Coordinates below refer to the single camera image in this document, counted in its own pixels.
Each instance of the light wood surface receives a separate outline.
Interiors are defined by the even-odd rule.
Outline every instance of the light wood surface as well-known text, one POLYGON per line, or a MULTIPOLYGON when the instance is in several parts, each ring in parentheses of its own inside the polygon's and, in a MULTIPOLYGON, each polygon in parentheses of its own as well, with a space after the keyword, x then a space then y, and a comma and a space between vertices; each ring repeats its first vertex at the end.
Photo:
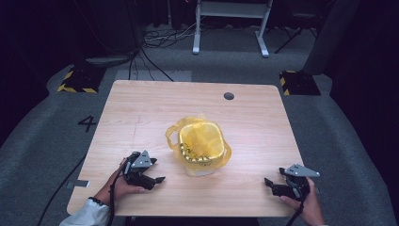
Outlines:
POLYGON ((117 203, 119 216, 287 217, 293 210, 273 196, 267 177, 285 185, 279 168, 303 164, 279 91, 274 86, 116 81, 104 107, 68 212, 77 211, 123 157, 147 150, 158 161, 145 174, 165 181, 117 203), (225 92, 234 94, 224 99, 225 92), (232 148, 215 173, 189 177, 165 132, 187 116, 216 122, 232 148))

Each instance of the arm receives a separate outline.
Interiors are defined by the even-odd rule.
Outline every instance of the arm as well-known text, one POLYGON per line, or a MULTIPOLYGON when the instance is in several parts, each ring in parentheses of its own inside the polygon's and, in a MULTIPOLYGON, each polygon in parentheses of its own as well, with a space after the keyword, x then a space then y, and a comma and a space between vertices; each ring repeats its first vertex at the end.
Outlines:
MULTIPOLYGON (((303 220, 308 225, 325 225, 325 221, 323 219, 323 213, 320 207, 319 200, 316 194, 316 187, 314 185, 314 181, 307 177, 308 183, 310 186, 311 192, 304 202, 303 212, 300 215, 303 220)), ((294 209, 299 208, 300 202, 295 201, 289 197, 281 196, 280 197, 283 202, 293 207, 294 209)))
MULTIPOLYGON (((59 225, 72 226, 72 225, 106 225, 108 222, 109 211, 109 189, 118 174, 118 169, 108 178, 105 185, 93 197, 98 200, 87 200, 85 205, 73 215, 65 218, 59 225)), ((115 183, 115 201, 121 199, 126 194, 135 194, 143 191, 141 186, 129 186, 124 178, 118 178, 115 183)))

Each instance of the hand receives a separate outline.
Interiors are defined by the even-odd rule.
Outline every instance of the hand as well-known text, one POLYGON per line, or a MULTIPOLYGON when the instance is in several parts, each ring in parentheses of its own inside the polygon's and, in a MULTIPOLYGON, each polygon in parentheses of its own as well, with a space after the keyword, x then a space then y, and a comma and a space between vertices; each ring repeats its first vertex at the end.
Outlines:
MULTIPOLYGON (((123 163, 126 161, 125 158, 123 158, 122 162, 120 163, 120 168, 123 166, 123 163)), ((110 197, 109 197, 109 190, 111 189, 111 185, 114 183, 115 178, 117 177, 117 174, 120 169, 117 169, 109 178, 108 181, 105 183, 103 188, 100 189, 100 191, 94 196, 94 198, 100 200, 102 203, 106 204, 109 206, 110 203, 110 197)), ((120 175, 118 175, 117 182, 115 183, 115 190, 114 190, 114 197, 115 201, 118 201, 120 197, 126 195, 126 194, 135 194, 144 191, 144 187, 141 186, 129 186, 124 178, 120 175)))
MULTIPOLYGON (((303 220, 308 225, 324 225, 325 221, 323 219, 322 210, 320 208, 320 203, 316 194, 316 187, 314 185, 314 181, 311 178, 307 177, 310 193, 303 203, 304 208, 302 214, 300 215, 303 220)), ((281 200, 287 203, 289 206, 293 207, 295 210, 299 208, 300 202, 293 200, 286 196, 280 196, 281 200)))

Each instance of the white sleeve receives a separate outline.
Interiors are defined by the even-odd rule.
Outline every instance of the white sleeve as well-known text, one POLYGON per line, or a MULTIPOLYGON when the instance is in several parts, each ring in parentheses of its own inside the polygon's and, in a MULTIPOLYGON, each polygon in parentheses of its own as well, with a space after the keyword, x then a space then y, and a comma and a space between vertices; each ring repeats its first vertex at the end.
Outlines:
POLYGON ((109 207, 106 205, 99 205, 93 200, 87 200, 80 210, 62 220, 59 226, 103 226, 108 222, 108 210, 109 207))

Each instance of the yellow bag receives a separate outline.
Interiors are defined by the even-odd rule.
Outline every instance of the yellow bag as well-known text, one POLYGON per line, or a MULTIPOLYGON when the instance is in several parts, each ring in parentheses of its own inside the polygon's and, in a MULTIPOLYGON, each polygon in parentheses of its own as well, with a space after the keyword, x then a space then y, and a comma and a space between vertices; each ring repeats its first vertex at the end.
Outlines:
POLYGON ((220 127, 202 118, 186 117, 167 129, 168 145, 185 166, 189 176, 213 173, 227 164, 231 147, 224 139, 220 127), (178 142, 172 144, 170 136, 178 133, 178 142))

